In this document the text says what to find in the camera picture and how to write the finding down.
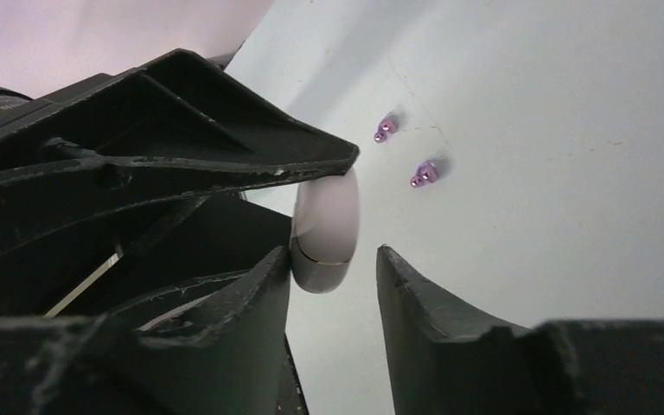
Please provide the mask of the white earbud charging case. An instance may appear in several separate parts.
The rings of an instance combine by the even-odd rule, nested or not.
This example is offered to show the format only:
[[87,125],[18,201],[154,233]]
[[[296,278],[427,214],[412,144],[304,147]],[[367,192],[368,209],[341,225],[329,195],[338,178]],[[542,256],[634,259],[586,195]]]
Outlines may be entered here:
[[360,223],[355,169],[298,186],[291,218],[290,263],[301,289],[324,294],[341,285],[356,252]]

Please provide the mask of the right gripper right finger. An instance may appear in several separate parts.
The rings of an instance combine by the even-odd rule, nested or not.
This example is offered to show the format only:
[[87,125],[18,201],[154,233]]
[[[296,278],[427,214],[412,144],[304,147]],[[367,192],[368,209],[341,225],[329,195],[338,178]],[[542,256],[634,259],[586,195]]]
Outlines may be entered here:
[[376,280],[398,414],[664,414],[664,319],[528,329],[424,277],[390,246]]

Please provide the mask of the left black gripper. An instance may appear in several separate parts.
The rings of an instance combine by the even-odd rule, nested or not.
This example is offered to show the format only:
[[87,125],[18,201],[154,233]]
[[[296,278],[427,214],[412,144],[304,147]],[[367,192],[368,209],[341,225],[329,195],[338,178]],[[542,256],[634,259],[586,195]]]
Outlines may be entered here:
[[39,99],[0,87],[0,229],[338,176],[358,154],[180,49]]

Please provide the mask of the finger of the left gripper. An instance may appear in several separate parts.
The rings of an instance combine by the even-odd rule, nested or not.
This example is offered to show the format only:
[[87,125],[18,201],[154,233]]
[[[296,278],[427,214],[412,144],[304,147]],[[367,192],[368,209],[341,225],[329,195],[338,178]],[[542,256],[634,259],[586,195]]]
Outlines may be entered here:
[[237,195],[136,207],[63,228],[0,257],[0,316],[43,315],[104,264],[65,308],[92,315],[189,278],[244,271],[286,246],[291,220]]

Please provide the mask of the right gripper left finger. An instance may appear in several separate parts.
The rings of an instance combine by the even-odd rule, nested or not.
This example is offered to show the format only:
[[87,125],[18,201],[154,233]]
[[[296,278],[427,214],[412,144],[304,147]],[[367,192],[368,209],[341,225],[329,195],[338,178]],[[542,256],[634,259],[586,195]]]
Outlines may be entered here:
[[96,316],[0,317],[0,414],[305,414],[284,247]]

